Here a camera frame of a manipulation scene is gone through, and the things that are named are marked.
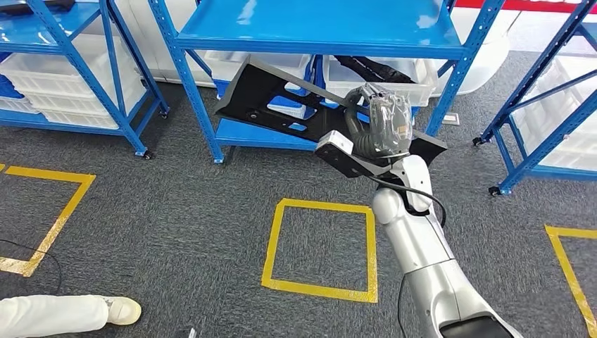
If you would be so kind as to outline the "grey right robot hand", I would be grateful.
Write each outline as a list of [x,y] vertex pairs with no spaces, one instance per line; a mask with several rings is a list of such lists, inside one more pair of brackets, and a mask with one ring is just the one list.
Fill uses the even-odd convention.
[[[410,154],[413,127],[410,102],[406,96],[367,82],[352,89],[346,100],[345,121],[353,141],[353,153],[375,160]],[[369,125],[357,117],[358,103],[368,105]]]

